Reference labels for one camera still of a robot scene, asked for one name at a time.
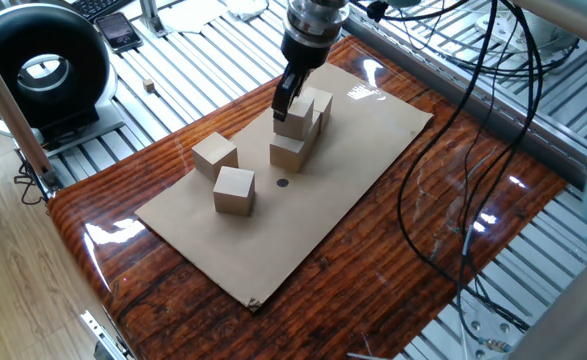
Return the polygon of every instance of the keyboard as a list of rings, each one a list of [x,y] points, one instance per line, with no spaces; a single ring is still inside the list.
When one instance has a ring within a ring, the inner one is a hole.
[[[71,4],[83,18],[93,21],[120,9],[133,0],[78,0]]]

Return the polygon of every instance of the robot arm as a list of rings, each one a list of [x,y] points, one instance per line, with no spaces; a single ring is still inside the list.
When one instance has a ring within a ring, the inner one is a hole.
[[[282,54],[289,64],[273,97],[273,117],[284,121],[312,69],[326,61],[349,16],[348,0],[289,0]]]

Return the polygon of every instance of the wooden block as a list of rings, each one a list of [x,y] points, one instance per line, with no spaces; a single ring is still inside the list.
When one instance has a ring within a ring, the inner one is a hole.
[[[217,179],[222,166],[238,167],[237,147],[224,136],[213,133],[191,149],[195,168],[211,181]]]
[[[284,121],[273,119],[273,132],[295,140],[304,140],[313,119],[313,98],[300,96],[293,100]]]
[[[313,113],[311,128],[303,141],[275,134],[269,146],[271,165],[290,172],[299,172],[309,156],[320,132],[320,113]]]
[[[249,216],[255,198],[255,172],[222,166],[213,188],[215,211]]]
[[[331,105],[333,105],[333,94],[324,90],[307,87],[302,96],[314,99],[313,111],[320,113],[320,132],[324,130],[331,117]]]
[[[155,90],[155,83],[153,82],[153,79],[144,80],[144,90],[146,90],[148,93],[151,93]]]

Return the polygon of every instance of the wooden floor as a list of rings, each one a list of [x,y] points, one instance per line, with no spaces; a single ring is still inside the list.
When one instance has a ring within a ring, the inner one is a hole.
[[[95,340],[79,315],[106,317],[80,277],[43,204],[20,202],[20,161],[0,135],[0,359],[93,359]],[[37,199],[37,189],[29,199]]]

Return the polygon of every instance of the black cable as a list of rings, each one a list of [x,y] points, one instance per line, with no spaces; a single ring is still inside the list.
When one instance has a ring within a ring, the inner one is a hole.
[[[579,39],[575,41],[575,43],[566,51],[566,53],[562,56],[562,58],[551,61],[550,63],[544,64],[541,67],[535,67],[535,71],[539,71],[542,69],[542,75],[549,73],[552,70],[559,68],[560,66],[564,65],[569,57],[573,54],[573,52],[577,49],[579,44]],[[456,66],[472,71],[477,67],[476,63],[472,61],[462,60],[455,56],[445,54],[437,49],[431,48],[432,51],[438,53],[438,55],[442,56],[444,59],[450,61],[451,63],[455,64]],[[512,77],[512,78],[528,78],[528,68],[522,69],[500,69],[499,67],[489,67],[489,66],[482,66],[481,71],[483,74],[486,75],[498,75],[502,77]]]
[[[390,20],[390,21],[417,21],[417,20],[430,19],[430,18],[434,18],[437,16],[442,16],[448,12],[451,12],[451,11],[459,8],[460,6],[468,3],[469,1],[470,0],[460,0],[457,3],[449,6],[446,9],[442,9],[440,11],[437,11],[437,12],[434,12],[431,14],[411,16],[411,17],[395,17],[395,16],[384,15],[384,13],[386,12],[386,9],[388,8],[388,4],[383,1],[379,1],[379,0],[373,1],[368,6],[365,6],[365,5],[362,5],[359,0],[350,0],[351,4],[364,10],[367,13],[368,17],[370,17],[371,19],[373,19],[377,22],[379,22],[382,19],[383,20]]]
[[[492,0],[492,3],[494,6],[493,6],[492,12],[491,12],[491,19],[492,20],[489,21],[489,26],[488,26],[488,31],[487,31],[488,33],[490,33],[492,31],[493,25],[495,23],[496,13],[497,13],[497,0]],[[480,53],[480,57],[478,59],[478,63],[480,63],[480,64],[484,61],[484,57],[486,56],[486,51],[489,46],[489,40],[490,40],[489,37],[486,37],[485,41],[482,44],[483,51]],[[439,139],[442,137],[442,135],[451,127],[451,125],[453,124],[453,122],[455,121],[457,116],[462,112],[464,105],[468,102],[471,94],[473,93],[473,89],[475,87],[475,83],[477,82],[479,75],[480,75],[480,73],[479,73],[479,69],[478,69],[478,71],[473,73],[473,76],[471,77],[471,80],[469,82],[469,86],[468,86],[468,88],[462,98],[462,101],[460,102],[460,104],[456,108],[455,112],[451,115],[450,119],[444,124],[444,126],[438,131],[438,133],[431,139],[431,141],[429,141],[429,143],[424,147],[424,149],[422,149],[422,151],[418,154],[417,158],[413,161],[413,163],[411,163],[407,174],[405,175],[404,179],[402,180],[402,183],[400,185],[400,189],[398,192],[398,202],[397,202],[398,223],[400,226],[400,230],[402,231],[402,234],[407,241],[407,244],[415,252],[415,254],[418,256],[418,258],[420,258],[420,260],[429,264],[440,275],[442,275],[443,277],[445,277],[446,279],[448,279],[449,281],[451,281],[455,284],[460,284],[460,282],[458,280],[456,280],[455,278],[453,278],[450,274],[448,274],[442,268],[440,268],[438,265],[436,265],[434,262],[432,262],[429,258],[427,258],[417,248],[417,246],[415,245],[415,243],[411,239],[411,236],[409,235],[408,230],[406,229],[406,225],[404,224],[404,220],[402,217],[402,195],[404,194],[404,190],[406,189],[408,179],[410,178],[411,174],[415,171],[417,164],[424,157],[424,155],[433,147],[433,145],[437,141],[439,141]],[[478,294],[477,292],[473,291],[473,289],[469,288],[468,286],[466,286],[464,284],[462,284],[461,286],[463,286],[464,290],[469,292],[472,296],[476,297],[481,302],[483,302],[485,304],[492,303],[485,296]],[[503,316],[506,321],[510,322],[511,324],[516,326],[517,328],[521,328],[521,324],[524,323],[516,315],[511,314],[508,310],[506,310],[505,308],[501,307],[498,304],[493,303],[493,308],[495,308],[496,309],[495,311],[498,314],[501,314],[501,316]]]
[[[398,10],[400,11],[400,14],[402,15],[402,17],[404,17],[404,13],[402,12],[402,10],[401,9],[398,9]],[[444,10],[444,0],[442,0],[442,10]],[[413,36],[411,36],[411,33],[409,32],[409,27],[408,27],[408,25],[406,25],[406,21],[404,21],[403,22],[404,29],[406,30],[406,35],[409,37],[409,42],[411,43],[411,46],[418,51],[424,50],[427,46],[429,46],[431,39],[433,39],[433,34],[435,33],[435,28],[437,28],[437,25],[440,23],[441,19],[442,19],[441,15],[437,17],[437,21],[435,22],[433,27],[431,27],[431,35],[429,35],[429,39],[426,41],[426,43],[424,43],[422,45],[421,48],[418,48],[417,46],[415,46],[415,44],[413,44]]]
[[[502,54],[500,55],[500,58],[497,61],[498,67],[502,63],[502,59],[504,59],[504,55],[506,54],[506,49],[509,47],[511,40],[513,40],[513,36],[515,35],[516,31],[517,31],[517,22],[515,23],[515,27],[513,28],[513,31],[511,32],[509,39],[507,40],[506,44],[504,45],[504,50],[502,51]],[[484,127],[488,123],[489,118],[491,117],[491,114],[493,113],[493,106],[495,105],[495,86],[497,83],[497,77],[498,77],[497,74],[495,74],[495,76],[493,76],[493,83],[491,85],[491,103],[489,104],[489,110],[486,113],[486,116],[484,117],[482,124],[480,125],[480,129],[478,130],[477,134],[475,135],[475,139],[473,139],[471,146],[469,146],[469,149],[467,150],[466,154],[464,155],[464,196],[462,197],[463,198],[462,207],[460,208],[460,213],[459,213],[459,216],[457,219],[458,228],[461,229],[460,235],[461,235],[462,241],[465,240],[465,238],[464,238],[465,234],[463,231],[465,224],[462,222],[462,213],[464,211],[464,208],[467,206],[467,196],[468,196],[468,191],[469,191],[469,169],[468,169],[469,155],[471,154],[471,151],[473,150],[473,148],[477,144],[478,140],[480,139],[480,135],[482,134],[482,131],[484,131]]]
[[[504,56],[506,54],[506,49],[508,49],[509,44],[511,43],[511,40],[513,39],[513,36],[515,35],[515,32],[517,30],[517,22],[515,24],[515,27],[513,28],[513,31],[511,32],[511,35],[509,36],[509,39],[507,40],[506,44],[504,45],[504,49],[502,50],[502,53],[500,54],[500,58],[497,61],[497,66],[499,67],[500,64],[502,63],[502,60],[504,59]],[[473,142],[471,143],[471,146],[469,147],[468,151],[466,152],[466,154],[464,155],[464,196],[463,196],[463,203],[462,203],[462,207],[460,208],[460,213],[458,216],[458,228],[459,229],[463,229],[464,228],[464,224],[462,224],[462,212],[464,211],[464,208],[466,207],[466,197],[468,195],[468,183],[469,183],[469,172],[468,172],[468,158],[469,155],[471,154],[471,151],[473,150],[473,148],[475,147],[475,145],[477,144],[477,141],[480,138],[480,134],[482,133],[482,131],[484,130],[484,127],[486,126],[486,124],[488,123],[488,120],[491,116],[491,113],[493,112],[493,106],[495,105],[495,85],[497,82],[497,74],[495,74],[495,76],[493,77],[493,83],[491,86],[491,103],[489,104],[489,110],[486,113],[486,116],[484,117],[484,120],[482,121],[482,124],[480,125],[480,129],[478,130],[475,139],[473,139]],[[465,240],[464,238],[464,232],[460,231],[460,234],[462,234],[462,241]],[[474,283],[475,283],[475,291],[477,293],[480,293],[480,290],[478,289],[478,286],[482,289],[484,296],[490,300],[488,293],[486,292],[486,289],[484,288],[484,285],[481,283],[478,275],[477,275],[477,269],[475,268],[475,264],[473,263],[473,259],[470,258],[467,260],[466,256],[462,255],[461,257],[461,264],[460,264],[460,277],[464,274],[464,269],[466,267],[467,262],[469,263],[469,267],[471,269],[471,272],[473,273],[473,278],[475,279]],[[458,299],[458,305],[459,308],[462,309],[462,304],[460,302],[461,299],[461,295],[462,295],[462,287],[459,286],[458,283],[458,287],[457,287],[457,299]],[[468,328],[465,320],[464,320],[464,316],[462,315],[462,312],[460,311],[460,321],[462,323],[462,326],[464,327],[464,329],[467,331],[467,333],[470,334],[471,337],[475,336],[475,334],[472,334],[470,332],[470,329]]]
[[[507,7],[509,9],[512,9],[514,15],[516,16],[516,19],[518,19],[518,21],[520,22],[520,24],[522,25],[522,28],[524,29],[524,34],[525,37],[527,38],[527,44],[529,44],[529,48],[532,50],[532,56],[533,58],[535,58],[535,61],[538,63],[538,66],[541,64],[542,59],[540,58],[540,54],[537,51],[537,48],[535,47],[535,39],[533,39],[533,36],[531,35],[530,29],[528,27],[528,24],[526,23],[526,19],[524,18],[524,13],[522,12],[522,9],[519,7],[514,7],[511,4],[509,4],[506,0],[501,0],[503,3],[505,3],[505,5],[507,5]],[[490,172],[490,170],[501,160],[501,158],[510,151],[509,157],[507,158],[505,164],[502,166],[502,168],[500,169],[500,172],[498,173],[498,176],[496,177],[495,181],[493,182],[489,192],[487,192],[487,194],[484,196],[484,198],[482,199],[482,201],[480,202],[480,207],[478,208],[478,211],[476,212],[474,218],[472,219],[472,222],[477,221],[477,218],[479,217],[479,214],[482,210],[482,208],[484,207],[484,205],[486,204],[486,202],[488,201],[488,198],[490,197],[490,195],[492,194],[493,191],[495,191],[495,188],[497,187],[497,183],[499,182],[500,178],[502,177],[502,175],[504,174],[504,172],[506,171],[506,168],[508,167],[508,164],[511,162],[511,160],[513,159],[513,157],[515,156],[515,152],[517,150],[517,147],[519,146],[519,144],[522,142],[524,136],[526,135],[526,132],[528,131],[529,127],[532,124],[533,121],[533,117],[535,116],[535,113],[537,112],[537,107],[539,106],[539,102],[542,98],[542,83],[543,83],[543,75],[541,73],[537,74],[537,82],[538,82],[538,88],[537,88],[537,94],[535,95],[535,98],[533,96],[533,83],[535,82],[534,80],[534,74],[533,74],[533,67],[529,66],[529,72],[530,72],[530,80],[529,80],[529,105],[532,105],[529,107],[529,109],[527,110],[527,117],[524,121],[524,125],[522,126],[522,129],[520,130],[519,134],[517,135],[517,137],[511,142],[511,144],[504,149],[504,151],[502,151],[502,153],[493,161],[493,163],[489,166],[489,168],[487,168],[485,170],[485,172],[480,176],[480,178],[478,179],[478,182],[475,184],[475,187],[473,189],[473,192],[471,193],[471,196],[469,198],[469,207],[467,207],[466,211],[465,211],[465,216],[464,216],[464,224],[466,225],[466,220],[467,220],[467,216],[468,216],[468,211],[470,208],[470,204],[472,203],[473,197],[475,196],[480,183],[482,182],[482,180],[486,177],[486,175]]]
[[[513,7],[510,4],[506,3],[505,0],[502,0],[503,3],[505,3],[505,5],[513,12],[513,14],[516,16],[516,19],[518,20],[518,22],[522,25],[523,29],[524,29],[524,33],[525,33],[525,37],[527,39],[527,48],[530,50],[528,55],[529,55],[529,75],[530,75],[530,81],[529,81],[529,107],[527,109],[527,118],[525,121],[524,126],[522,127],[520,133],[518,134],[518,136],[516,137],[516,139],[514,139],[513,142],[511,142],[511,144],[504,149],[504,151],[500,154],[500,156],[498,156],[498,158],[495,159],[495,161],[491,164],[491,166],[482,174],[482,176],[480,177],[480,179],[478,180],[478,182],[476,183],[476,186],[473,189],[473,193],[471,194],[471,197],[469,199],[469,205],[465,210],[465,216],[464,216],[464,225],[466,225],[466,217],[468,215],[468,211],[470,208],[470,204],[472,203],[472,198],[475,195],[480,183],[482,182],[483,178],[490,172],[491,168],[493,166],[495,166],[495,164],[497,164],[501,157],[506,154],[508,151],[510,151],[509,157],[507,158],[507,160],[505,161],[504,165],[502,166],[502,168],[500,169],[500,172],[498,174],[498,176],[495,178],[495,181],[493,182],[491,188],[489,189],[489,191],[487,192],[487,194],[484,196],[484,198],[482,199],[480,206],[477,210],[477,212],[475,213],[474,218],[471,220],[471,224],[474,223],[475,221],[477,221],[482,208],[484,207],[484,205],[486,204],[486,202],[488,201],[488,199],[490,198],[490,196],[492,195],[492,193],[495,191],[495,188],[497,187],[497,183],[499,182],[499,180],[502,178],[504,172],[506,171],[506,168],[508,167],[508,165],[510,164],[510,162],[512,161],[513,157],[515,156],[517,147],[519,146],[519,144],[521,143],[522,139],[524,138],[524,135],[526,134],[529,126],[532,123],[533,117],[537,111],[537,107],[539,105],[540,99],[541,99],[541,93],[542,93],[542,82],[543,82],[543,74],[538,73],[537,76],[537,81],[538,81],[538,87],[537,87],[537,94],[535,95],[535,98],[533,97],[533,84],[534,84],[534,73],[533,73],[533,58],[535,58],[535,61],[537,62],[537,65],[540,66],[541,65],[541,58],[539,55],[539,51],[537,50],[537,47],[535,46],[535,40],[533,39],[533,36],[530,33],[530,29],[528,28],[528,24],[526,23],[526,19],[524,17],[524,13],[522,12],[522,10],[519,7]],[[469,225],[469,233],[468,233],[469,239],[468,239],[468,246],[465,246],[466,249],[470,248],[471,244],[472,244],[472,237],[473,237],[473,232],[470,230],[470,225]],[[474,264],[473,264],[473,260],[472,260],[472,255],[470,253],[470,251],[468,252],[468,254],[462,254],[462,269],[464,268],[464,266],[469,263],[470,266],[472,266],[471,270],[474,272],[474,274],[477,276],[477,272],[474,269]],[[460,287],[458,285],[458,305],[461,306],[461,304],[459,303],[459,296],[460,296],[461,290]],[[528,330],[528,324],[526,325],[526,327],[523,328],[523,330]]]
[[[434,16],[441,16],[449,11],[454,10],[455,8],[461,6],[463,3],[466,3],[468,1],[460,1],[458,3],[456,3],[454,6],[449,7],[447,9],[444,9],[440,12],[437,13],[433,13],[433,14],[427,14],[427,15],[422,15],[422,16],[415,16],[415,17],[402,17],[402,18],[393,18],[393,17],[387,17],[387,16],[381,16],[379,14],[380,10],[382,12],[384,12],[386,10],[386,8],[388,7],[388,4],[380,2],[380,1],[376,1],[373,2],[371,4],[369,4],[368,7],[365,7],[361,4],[359,4],[359,2],[357,2],[356,0],[351,0],[352,3],[354,3],[357,7],[359,7],[360,9],[363,9],[364,11],[367,12],[367,15],[371,18],[374,18],[376,21],[380,21],[380,19],[386,19],[386,20],[395,20],[395,21],[416,21],[416,20],[422,20],[425,18],[430,18],[430,17],[434,17]],[[497,0],[493,0],[493,7],[492,7],[492,21],[490,21],[490,26],[487,29],[487,33],[491,33],[492,32],[492,28],[493,25],[495,23],[495,17],[496,17],[496,10],[497,10]],[[454,114],[451,116],[451,118],[449,119],[449,121],[444,125],[444,127],[442,129],[440,129],[440,131],[435,135],[435,137],[426,145],[426,147],[422,150],[422,152],[418,155],[417,159],[411,164],[411,167],[409,168],[409,171],[407,173],[407,176],[404,178],[401,186],[400,186],[400,191],[398,193],[398,207],[397,207],[397,213],[398,213],[398,222],[400,225],[400,229],[402,230],[402,233],[404,235],[404,237],[407,240],[407,243],[409,244],[409,247],[411,247],[411,249],[416,253],[416,255],[424,262],[426,262],[427,264],[429,264],[431,267],[433,267],[438,273],[440,273],[440,275],[444,276],[445,278],[447,278],[448,280],[456,283],[456,284],[460,284],[462,286],[462,288],[464,290],[466,290],[467,292],[469,292],[472,296],[474,296],[475,298],[477,298],[479,301],[481,301],[485,306],[489,307],[490,309],[492,309],[494,312],[496,312],[498,315],[502,316],[506,321],[510,322],[511,324],[513,324],[517,329],[521,330],[521,331],[525,331],[528,329],[528,324],[526,324],[522,319],[520,319],[518,316],[516,316],[515,314],[511,313],[510,311],[508,311],[507,309],[503,308],[502,306],[500,306],[499,304],[496,304],[492,301],[490,301],[490,299],[488,299],[488,296],[486,294],[486,290],[483,288],[483,286],[480,284],[480,287],[482,288],[484,295],[479,294],[476,291],[473,291],[471,288],[469,288],[467,285],[464,285],[462,282],[454,279],[451,275],[449,275],[448,273],[446,273],[443,269],[441,269],[439,266],[437,266],[435,263],[433,263],[432,261],[430,261],[430,259],[428,259],[426,256],[424,256],[424,254],[422,254],[416,247],[416,245],[413,243],[413,241],[410,239],[410,236],[408,234],[408,231],[406,230],[406,227],[403,223],[402,220],[402,212],[401,212],[401,199],[402,199],[402,194],[404,192],[404,189],[406,188],[406,184],[408,182],[408,178],[410,177],[410,175],[412,174],[412,172],[415,170],[415,168],[417,167],[417,163],[419,163],[419,161],[424,157],[424,155],[426,154],[426,152],[433,147],[433,145],[441,138],[441,136],[450,128],[450,126],[452,125],[453,121],[457,118],[457,116],[459,115],[459,113],[461,112],[461,109],[464,107],[464,105],[466,104],[466,102],[468,101],[470,95],[472,94],[473,88],[475,86],[475,83],[477,82],[477,79],[479,77],[479,74],[481,73],[482,70],[482,63],[484,61],[484,57],[486,56],[486,53],[488,52],[488,43],[489,43],[489,37],[485,38],[485,42],[483,43],[483,47],[480,56],[478,58],[478,64],[477,67],[473,73],[473,76],[471,78],[471,82],[469,83],[469,87],[467,88],[467,91],[460,103],[460,105],[458,106],[458,108],[456,109],[456,111],[454,112]]]
[[[29,189],[31,188],[31,186],[37,186],[38,184],[35,181],[34,178],[34,172],[31,169],[30,164],[27,162],[26,159],[22,159],[22,164],[20,165],[20,168],[17,170],[17,172],[20,175],[16,175],[13,177],[13,183],[16,185],[26,185],[26,188],[24,188],[24,192],[22,193],[22,204],[24,205],[37,205],[39,203],[41,203],[42,201],[45,202],[45,205],[47,203],[47,200],[40,196],[40,198],[36,201],[28,201],[26,200],[26,196],[28,195]]]

